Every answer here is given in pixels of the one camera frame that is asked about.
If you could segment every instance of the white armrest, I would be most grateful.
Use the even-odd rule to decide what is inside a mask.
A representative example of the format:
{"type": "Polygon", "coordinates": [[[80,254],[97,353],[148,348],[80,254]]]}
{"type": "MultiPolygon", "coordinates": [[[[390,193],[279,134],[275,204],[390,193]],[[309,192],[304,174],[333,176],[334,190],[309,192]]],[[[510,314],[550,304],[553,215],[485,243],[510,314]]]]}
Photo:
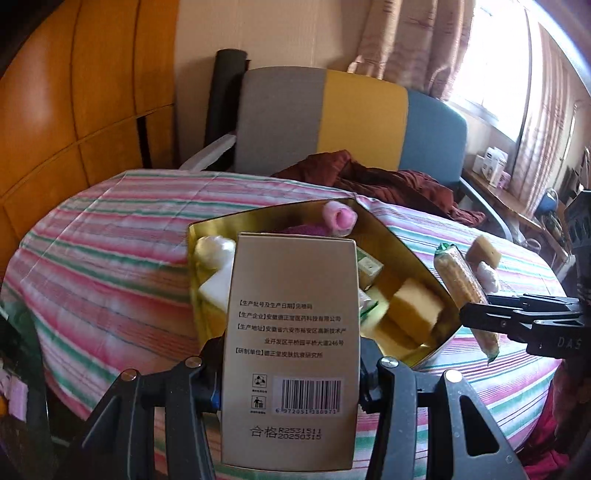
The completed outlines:
{"type": "Polygon", "coordinates": [[[226,134],[195,153],[195,155],[189,158],[178,169],[190,171],[203,170],[221,157],[224,152],[230,150],[235,143],[236,135],[226,134]]]}

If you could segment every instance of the gold tray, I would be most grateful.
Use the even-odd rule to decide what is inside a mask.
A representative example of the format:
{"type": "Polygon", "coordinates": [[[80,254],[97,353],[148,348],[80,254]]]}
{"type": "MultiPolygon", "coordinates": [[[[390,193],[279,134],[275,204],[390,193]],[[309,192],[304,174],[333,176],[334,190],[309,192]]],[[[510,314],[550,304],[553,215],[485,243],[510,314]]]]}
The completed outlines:
{"type": "MultiPolygon", "coordinates": [[[[415,367],[442,348],[460,327],[459,312],[447,290],[406,245],[354,199],[336,199],[358,215],[351,235],[357,245],[384,264],[374,285],[366,292],[379,303],[361,323],[361,335],[374,339],[384,355],[415,367]],[[433,329],[429,345],[417,345],[393,320],[385,317],[389,300],[408,277],[414,277],[436,293],[445,308],[433,329]]],[[[322,208],[329,200],[287,203],[247,210],[189,225],[187,255],[191,282],[191,303],[201,347],[226,329],[226,314],[203,300],[198,289],[212,272],[199,267],[193,257],[197,240],[206,235],[222,235],[237,240],[240,232],[276,232],[304,223],[322,223],[322,208]]]]}

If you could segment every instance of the striped tablecloth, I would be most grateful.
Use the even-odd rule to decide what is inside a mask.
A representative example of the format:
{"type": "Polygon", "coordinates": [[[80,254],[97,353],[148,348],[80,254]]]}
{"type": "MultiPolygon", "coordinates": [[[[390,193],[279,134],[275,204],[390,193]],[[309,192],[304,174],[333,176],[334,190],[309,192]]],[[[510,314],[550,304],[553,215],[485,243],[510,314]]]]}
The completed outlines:
{"type": "MultiPolygon", "coordinates": [[[[442,218],[391,206],[337,189],[230,173],[129,171],[75,195],[41,220],[21,242],[2,285],[6,307],[26,305],[40,338],[46,377],[61,400],[87,417],[119,372],[167,369],[196,353],[186,264],[187,225],[198,220],[279,203],[355,196],[396,233],[434,275],[440,242],[465,251],[480,235],[442,218]]],[[[563,295],[537,255],[491,236],[503,255],[502,291],[563,295]]],[[[469,330],[425,371],[456,368],[490,408],[513,447],[529,435],[541,413],[557,361],[525,353],[501,338],[489,367],[469,330]]],[[[426,413],[419,416],[416,477],[426,472],[426,413]]],[[[363,478],[378,418],[360,413],[354,469],[306,475],[257,473],[219,464],[216,418],[208,439],[220,478],[363,478]]],[[[157,419],[157,428],[163,423],[157,419]]],[[[165,465],[163,443],[157,443],[165,465]]]]}

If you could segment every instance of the beige curtain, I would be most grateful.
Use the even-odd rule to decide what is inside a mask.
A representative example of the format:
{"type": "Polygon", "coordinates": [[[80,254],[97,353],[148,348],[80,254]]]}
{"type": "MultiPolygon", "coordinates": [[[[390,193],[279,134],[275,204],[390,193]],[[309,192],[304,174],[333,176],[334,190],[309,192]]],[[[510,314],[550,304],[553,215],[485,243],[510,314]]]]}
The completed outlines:
{"type": "Polygon", "coordinates": [[[558,144],[564,131],[570,82],[556,42],[531,18],[530,25],[530,102],[509,191],[525,206],[526,213],[532,215],[558,164],[558,144]]]}
{"type": "Polygon", "coordinates": [[[475,0],[374,0],[348,71],[447,99],[464,58],[475,0]]]}

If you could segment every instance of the multicolored backrest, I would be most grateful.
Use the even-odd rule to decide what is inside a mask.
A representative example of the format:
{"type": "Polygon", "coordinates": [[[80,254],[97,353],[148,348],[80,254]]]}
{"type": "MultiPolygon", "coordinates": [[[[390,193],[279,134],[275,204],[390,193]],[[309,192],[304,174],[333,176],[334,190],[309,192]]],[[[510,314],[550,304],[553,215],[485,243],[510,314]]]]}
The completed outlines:
{"type": "Polygon", "coordinates": [[[242,84],[235,171],[271,175],[318,152],[347,149],[368,167],[418,170],[454,188],[466,121],[400,85],[334,70],[267,67],[242,84]]]}

